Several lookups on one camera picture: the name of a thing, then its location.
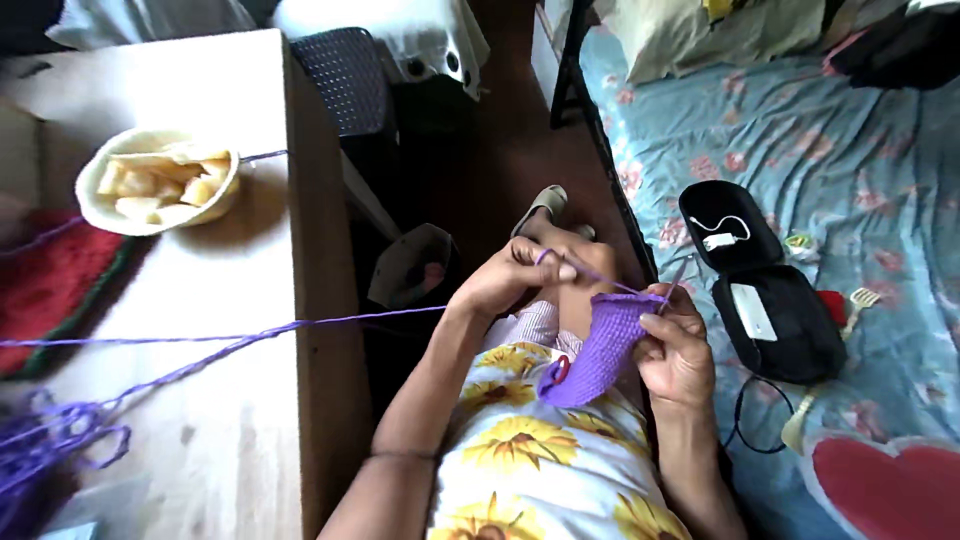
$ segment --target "beige slipper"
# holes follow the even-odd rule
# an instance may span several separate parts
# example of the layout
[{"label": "beige slipper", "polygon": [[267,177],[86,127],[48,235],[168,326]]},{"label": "beige slipper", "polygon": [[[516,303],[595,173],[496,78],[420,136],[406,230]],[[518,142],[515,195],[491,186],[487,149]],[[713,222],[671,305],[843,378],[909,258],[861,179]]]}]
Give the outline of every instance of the beige slipper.
[{"label": "beige slipper", "polygon": [[550,212],[550,221],[560,217],[560,214],[564,212],[564,207],[566,207],[566,191],[559,185],[553,184],[549,187],[545,187],[540,194],[537,195],[537,198],[534,199],[534,204],[530,205],[530,209],[527,210],[527,213],[516,223],[516,227],[510,233],[510,238],[520,234],[520,229],[523,228],[523,224],[530,219],[530,216],[534,215],[534,212],[538,208],[544,207],[547,211]]},{"label": "beige slipper", "polygon": [[576,227],[573,228],[573,231],[576,234],[579,234],[580,237],[583,238],[584,240],[595,242],[597,239],[597,231],[590,225],[587,225],[586,223],[583,225],[577,225]]}]

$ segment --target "red and green mat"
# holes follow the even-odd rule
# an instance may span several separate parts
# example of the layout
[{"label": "red and green mat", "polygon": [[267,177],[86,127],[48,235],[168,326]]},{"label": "red and green mat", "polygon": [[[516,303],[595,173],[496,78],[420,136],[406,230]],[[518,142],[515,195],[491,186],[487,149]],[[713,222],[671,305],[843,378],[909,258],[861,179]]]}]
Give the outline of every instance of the red and green mat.
[{"label": "red and green mat", "polygon": [[[36,236],[75,216],[39,210],[27,221]],[[0,338],[80,337],[82,321],[129,265],[136,242],[81,221],[39,245],[0,258]],[[35,377],[51,355],[47,347],[0,348],[0,378]]]}]

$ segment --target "white bowl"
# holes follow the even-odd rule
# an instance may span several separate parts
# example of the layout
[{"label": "white bowl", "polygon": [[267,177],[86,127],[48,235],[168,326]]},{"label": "white bowl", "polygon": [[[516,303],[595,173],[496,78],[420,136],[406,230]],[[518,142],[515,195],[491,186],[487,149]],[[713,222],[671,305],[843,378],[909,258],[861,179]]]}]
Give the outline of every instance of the white bowl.
[{"label": "white bowl", "polygon": [[168,144],[174,142],[197,142],[209,146],[210,142],[194,137],[193,134],[180,130],[151,130],[133,128],[115,135],[104,143],[93,159],[86,164],[84,170],[77,176],[75,192],[80,202],[80,212],[90,225],[128,236],[149,236],[162,233],[176,227],[189,227],[212,221],[227,213],[236,201],[240,186],[237,178],[237,167],[240,157],[236,152],[229,150],[230,170],[227,179],[213,197],[205,205],[197,209],[197,213],[180,222],[153,225],[124,216],[116,211],[114,203],[116,197],[97,194],[97,186],[107,170],[108,159],[113,154],[141,154],[159,152]]}]

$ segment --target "white table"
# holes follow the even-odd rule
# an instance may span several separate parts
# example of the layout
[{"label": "white table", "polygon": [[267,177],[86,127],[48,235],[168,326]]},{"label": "white table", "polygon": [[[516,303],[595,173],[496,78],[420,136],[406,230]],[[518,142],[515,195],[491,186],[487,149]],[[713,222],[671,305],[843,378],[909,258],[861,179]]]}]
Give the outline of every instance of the white table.
[{"label": "white table", "polygon": [[[15,78],[36,60],[53,67]],[[241,156],[290,151],[248,169],[222,219],[165,233],[94,336],[257,332],[356,312],[338,139],[279,31],[9,61],[0,95],[46,121],[52,207],[75,206],[78,171],[134,126],[209,133]],[[86,346],[44,383],[61,401],[104,399],[223,345]],[[23,390],[0,383],[0,397]],[[372,432],[351,324],[262,341],[131,405],[130,453],[83,482],[146,479],[138,521],[151,539],[312,538]]]}]

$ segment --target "bed frame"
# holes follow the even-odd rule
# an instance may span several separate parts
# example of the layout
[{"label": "bed frame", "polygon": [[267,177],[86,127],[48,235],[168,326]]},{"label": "bed frame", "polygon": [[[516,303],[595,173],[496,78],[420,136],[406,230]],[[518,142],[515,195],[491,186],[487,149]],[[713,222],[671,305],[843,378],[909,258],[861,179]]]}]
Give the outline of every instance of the bed frame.
[{"label": "bed frame", "polygon": [[[643,239],[643,233],[640,232],[640,227],[636,223],[634,211],[623,195],[623,189],[620,187],[620,177],[616,172],[616,164],[613,161],[613,153],[610,149],[610,142],[607,140],[607,134],[603,131],[600,111],[597,110],[593,100],[590,99],[587,83],[584,81],[584,72],[580,69],[580,46],[583,44],[584,36],[590,26],[588,15],[592,4],[593,0],[573,0],[564,50],[560,55],[557,83],[553,91],[553,104],[550,107],[550,129],[556,130],[564,125],[565,110],[576,108],[583,111],[584,118],[587,120],[587,130],[593,140],[593,146],[597,150],[600,163],[603,164],[607,180],[610,182],[613,199],[620,211],[620,217],[627,226],[630,243],[633,245],[636,258],[640,262],[643,279],[647,283],[656,283],[658,281],[657,265],[654,262],[653,251]],[[569,99],[567,96],[571,88],[574,97]]]}]

